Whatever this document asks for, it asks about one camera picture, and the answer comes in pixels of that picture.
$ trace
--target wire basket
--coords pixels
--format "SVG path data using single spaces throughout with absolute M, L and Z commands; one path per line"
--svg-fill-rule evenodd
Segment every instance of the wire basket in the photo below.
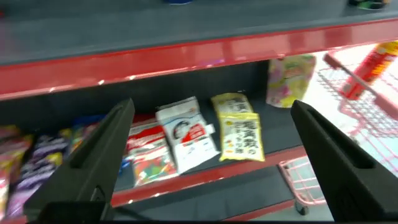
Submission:
M 307 156 L 281 162 L 279 168 L 296 198 L 295 208 L 301 215 L 308 213 L 306 205 L 326 203 Z
M 329 64 L 338 63 L 331 54 L 325 55 L 325 61 Z M 372 86 L 363 85 L 366 91 L 358 100 L 347 100 L 339 94 L 338 91 L 349 76 L 356 77 L 351 71 L 357 66 L 358 64 L 348 66 L 338 64 L 336 69 L 319 70 L 319 83 L 337 100 L 340 100 L 338 110 L 341 113 L 358 120 L 359 125 L 356 131 L 364 128 L 375 137 L 398 137 L 396 103 L 391 101 L 398 99 L 398 78 L 393 74 L 388 71 L 384 72 Z
M 359 63 L 342 65 L 334 58 L 334 52 L 327 53 L 324 61 L 330 67 L 318 71 L 316 81 L 322 86 L 319 90 L 327 92 L 328 96 L 338 102 L 338 112 L 356 120 L 355 123 L 350 123 L 353 127 L 344 132 L 398 177 L 398 110 L 397 103 L 392 101 L 398 100 L 395 67 L 392 65 L 369 86 L 352 73 Z M 349 76 L 366 89 L 358 100 L 347 100 L 339 93 Z M 326 203 L 307 156 L 281 162 L 279 167 L 295 195 L 295 208 L 300 214 L 308 213 L 308 205 Z

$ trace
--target red shopping cart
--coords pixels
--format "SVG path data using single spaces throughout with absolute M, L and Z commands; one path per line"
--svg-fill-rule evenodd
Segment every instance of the red shopping cart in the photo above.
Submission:
M 369 86 L 352 72 L 359 62 L 343 65 L 335 58 L 336 53 L 328 52 L 324 56 L 330 67 L 318 71 L 317 84 L 339 101 L 338 112 L 356 120 L 346 134 L 398 176 L 398 103 L 394 102 L 398 99 L 398 77 L 394 75 L 398 63 L 391 65 Z M 349 76 L 366 89 L 355 101 L 339 94 Z M 307 156 L 281 162 L 279 167 L 295 195 L 295 208 L 299 214 L 306 215 L 309 205 L 326 203 Z

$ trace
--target candy bag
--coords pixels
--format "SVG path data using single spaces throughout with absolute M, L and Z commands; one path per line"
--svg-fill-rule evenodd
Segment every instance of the candy bag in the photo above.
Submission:
M 10 156 L 8 160 L 3 160 L 2 163 L 7 164 L 7 168 L 9 169 L 9 181 L 12 184 L 18 179 L 22 158 L 26 150 L 31 147 L 32 138 L 32 135 L 8 138 L 3 139 L 3 142 L 0 144 L 0 154 Z
M 225 159 L 265 161 L 261 125 L 256 113 L 220 114 L 221 145 Z
M 62 163 L 62 153 L 47 154 L 44 158 L 31 158 L 21 167 L 21 175 L 9 200 L 8 217 L 22 215 L 26 200 L 55 172 Z
M 211 98 L 217 115 L 220 113 L 253 113 L 249 100 L 240 93 L 224 93 Z
M 75 120 L 70 153 L 72 153 L 83 142 L 83 140 L 87 138 L 104 117 L 105 115 L 84 116 Z
M 302 100 L 313 75 L 317 58 L 312 54 L 270 60 L 266 103 L 291 108 Z
M 6 215 L 12 156 L 0 155 L 0 220 Z
M 130 129 L 128 156 L 134 164 L 135 186 L 165 180 L 178 175 L 169 153 L 163 128 L 158 123 Z
M 207 130 L 195 97 L 161 107 L 156 118 L 173 147 L 178 173 L 184 173 L 220 152 Z
M 8 202 L 7 217 L 16 218 L 23 215 L 24 203 L 29 199 L 33 193 L 39 189 L 40 184 L 36 185 L 33 189 L 21 190 L 14 192 Z
M 71 135 L 70 129 L 60 130 L 55 135 L 41 135 L 34 146 L 32 159 L 43 159 L 47 155 L 56 152 L 61 152 L 64 155 L 68 151 Z

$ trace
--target cart handle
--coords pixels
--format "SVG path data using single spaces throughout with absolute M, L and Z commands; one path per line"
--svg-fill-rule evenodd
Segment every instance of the cart handle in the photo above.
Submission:
M 375 105 L 378 105 L 380 109 L 386 112 L 386 114 L 388 114 L 391 118 L 398 120 L 398 106 L 394 102 L 390 101 L 388 97 L 373 90 L 362 78 L 360 78 L 359 76 L 354 74 L 351 70 L 346 68 L 339 60 L 335 58 L 334 54 L 336 52 L 337 50 L 329 51 L 328 53 L 325 54 L 323 60 L 332 68 L 334 69 L 340 68 L 343 71 L 345 71 L 348 75 L 353 77 L 367 91 L 370 91 L 372 94 L 376 96 L 376 98 L 373 101 Z

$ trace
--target yellow package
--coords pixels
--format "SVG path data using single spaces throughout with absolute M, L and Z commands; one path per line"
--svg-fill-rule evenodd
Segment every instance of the yellow package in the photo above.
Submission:
M 221 113 L 253 113 L 249 100 L 240 93 L 224 93 L 211 98 L 220 117 Z
M 10 183 L 17 181 L 19 176 L 19 168 L 25 152 L 31 147 L 33 135 L 19 136 L 10 138 L 0 143 L 0 154 L 9 156 L 11 159 L 2 161 L 1 167 L 10 169 Z
M 256 113 L 221 113 L 220 161 L 250 159 L 265 161 L 261 141 L 261 124 Z

